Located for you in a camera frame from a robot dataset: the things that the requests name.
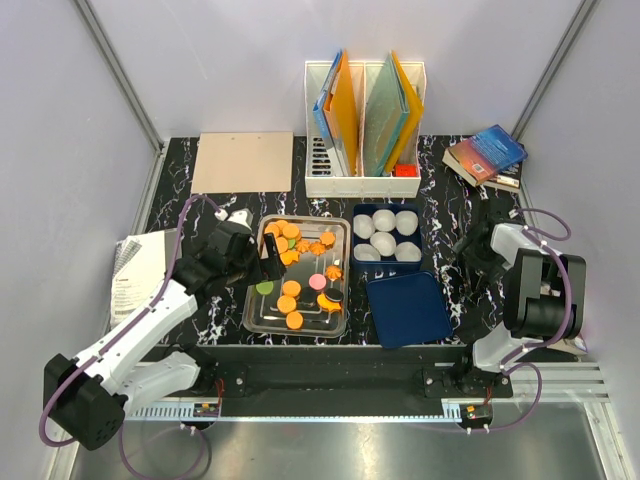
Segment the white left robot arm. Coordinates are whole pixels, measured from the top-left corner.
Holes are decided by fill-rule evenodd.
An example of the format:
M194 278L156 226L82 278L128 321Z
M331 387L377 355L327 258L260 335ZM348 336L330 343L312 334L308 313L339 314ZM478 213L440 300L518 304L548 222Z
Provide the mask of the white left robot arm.
M222 221L192 255L168 267L143 304L116 328L76 356L53 356L43 372L41 440L53 420L71 442L93 451L108 443L125 418L175 391L196 396L215 386L216 372L204 356L178 352L150 366L138 363L175 326L226 286L252 286L283 277L278 238L252 234L244 211Z

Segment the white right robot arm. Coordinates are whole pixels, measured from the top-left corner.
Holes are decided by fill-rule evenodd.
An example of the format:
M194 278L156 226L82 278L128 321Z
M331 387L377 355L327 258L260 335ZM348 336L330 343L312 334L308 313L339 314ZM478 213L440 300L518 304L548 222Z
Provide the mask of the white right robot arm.
M480 396L507 381L529 352L579 335L586 261L550 247L548 238L528 225L482 221L455 244L463 265L483 280L507 281L501 323L466 348L445 386Z

